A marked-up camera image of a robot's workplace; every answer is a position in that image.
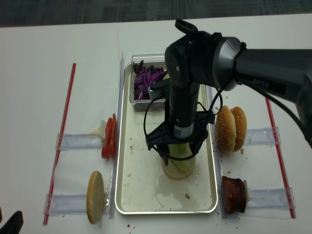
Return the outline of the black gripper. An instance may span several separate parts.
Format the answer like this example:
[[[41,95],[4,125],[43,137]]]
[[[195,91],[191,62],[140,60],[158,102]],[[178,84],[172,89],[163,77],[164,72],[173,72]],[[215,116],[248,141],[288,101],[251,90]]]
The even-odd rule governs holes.
[[[174,136],[174,132],[170,130],[168,121],[162,122],[155,130],[148,135],[146,134],[146,144],[148,150],[157,145],[158,153],[162,158],[164,166],[168,166],[169,148],[168,144],[183,144],[189,143],[192,157],[195,157],[203,142],[208,137],[207,125],[214,124],[214,113],[212,111],[198,111],[195,115],[195,121],[191,126],[193,130],[190,136],[182,137],[182,139]]]

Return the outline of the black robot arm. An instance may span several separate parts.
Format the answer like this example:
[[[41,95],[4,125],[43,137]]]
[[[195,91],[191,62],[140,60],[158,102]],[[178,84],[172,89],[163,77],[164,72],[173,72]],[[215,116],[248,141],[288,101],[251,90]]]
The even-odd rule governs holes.
[[[188,143],[193,155],[208,136],[212,110],[197,110],[200,85],[219,93],[244,84],[284,110],[308,143],[312,141],[312,52],[310,49],[248,49],[234,37],[199,31],[177,19],[184,36],[165,51],[169,78],[150,85],[151,101],[165,99],[165,120],[145,135],[148,149],[165,164],[170,144]]]

